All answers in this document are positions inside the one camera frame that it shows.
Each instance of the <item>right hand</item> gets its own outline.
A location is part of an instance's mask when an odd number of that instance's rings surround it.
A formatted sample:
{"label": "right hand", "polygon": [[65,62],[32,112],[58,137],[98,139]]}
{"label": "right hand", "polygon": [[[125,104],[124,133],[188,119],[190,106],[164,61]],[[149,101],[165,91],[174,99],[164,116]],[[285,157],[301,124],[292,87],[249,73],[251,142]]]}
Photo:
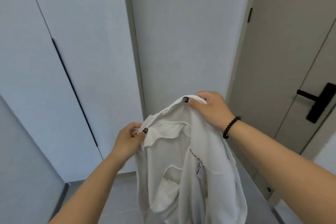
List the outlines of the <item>right hand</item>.
{"label": "right hand", "polygon": [[205,99],[207,104],[190,98],[188,105],[198,111],[210,125],[223,132],[235,116],[230,112],[222,95],[214,91],[200,91],[196,95]]}

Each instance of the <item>hand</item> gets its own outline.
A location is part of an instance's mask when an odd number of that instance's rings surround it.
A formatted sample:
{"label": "hand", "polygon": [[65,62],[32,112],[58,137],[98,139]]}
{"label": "hand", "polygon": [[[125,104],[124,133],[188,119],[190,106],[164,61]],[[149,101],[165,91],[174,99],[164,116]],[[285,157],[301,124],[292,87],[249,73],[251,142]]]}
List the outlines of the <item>hand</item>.
{"label": "hand", "polygon": [[121,169],[137,151],[141,142],[145,140],[146,134],[138,129],[141,123],[133,122],[119,131],[114,147],[110,153],[120,165]]}
{"label": "hand", "polygon": [[223,132],[235,116],[230,112],[222,95],[214,91],[200,91],[196,95],[205,99],[207,104],[190,98],[188,105],[198,111],[210,125]]}

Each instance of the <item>black beaded bracelet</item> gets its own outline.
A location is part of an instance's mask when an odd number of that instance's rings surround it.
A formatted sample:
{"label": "black beaded bracelet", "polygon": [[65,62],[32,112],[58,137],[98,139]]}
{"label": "black beaded bracelet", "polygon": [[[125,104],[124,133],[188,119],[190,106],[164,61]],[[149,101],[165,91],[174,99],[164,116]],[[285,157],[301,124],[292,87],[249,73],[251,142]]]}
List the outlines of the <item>black beaded bracelet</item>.
{"label": "black beaded bracelet", "polygon": [[223,132],[223,138],[224,139],[228,139],[229,137],[226,135],[229,132],[229,129],[232,127],[232,125],[237,121],[237,120],[241,120],[242,118],[240,116],[237,116],[236,118],[234,118],[229,125],[226,127],[226,129]]}

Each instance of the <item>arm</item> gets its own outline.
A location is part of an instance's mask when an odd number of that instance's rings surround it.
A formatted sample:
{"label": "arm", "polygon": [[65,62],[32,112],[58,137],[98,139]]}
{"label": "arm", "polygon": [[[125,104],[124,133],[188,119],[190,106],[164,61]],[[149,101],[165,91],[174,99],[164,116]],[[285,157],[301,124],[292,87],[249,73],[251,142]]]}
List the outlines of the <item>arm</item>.
{"label": "arm", "polygon": [[[234,119],[223,97],[217,92],[197,95],[207,104],[189,99],[188,105],[223,132]],[[335,175],[239,120],[228,136],[304,223],[336,223]]]}
{"label": "arm", "polygon": [[120,130],[111,153],[90,174],[78,191],[49,222],[50,224],[98,223],[118,171],[137,151],[146,134],[140,123],[130,123]]}

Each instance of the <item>baseboard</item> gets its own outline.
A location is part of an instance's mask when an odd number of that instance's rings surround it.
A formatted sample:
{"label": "baseboard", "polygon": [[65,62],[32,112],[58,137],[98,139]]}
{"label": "baseboard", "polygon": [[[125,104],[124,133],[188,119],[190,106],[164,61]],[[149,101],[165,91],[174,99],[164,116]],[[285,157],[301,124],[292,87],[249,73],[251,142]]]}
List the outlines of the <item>baseboard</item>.
{"label": "baseboard", "polygon": [[66,196],[66,194],[68,192],[68,189],[69,189],[69,184],[67,184],[67,183],[64,184],[64,187],[63,187],[63,190],[61,192],[61,195],[58,198],[57,204],[55,206],[54,211],[52,212],[52,215],[51,215],[49,221],[51,221],[51,219],[54,218],[54,216],[60,211],[60,209],[62,207],[62,203],[64,201],[64,198],[65,198],[65,196]]}

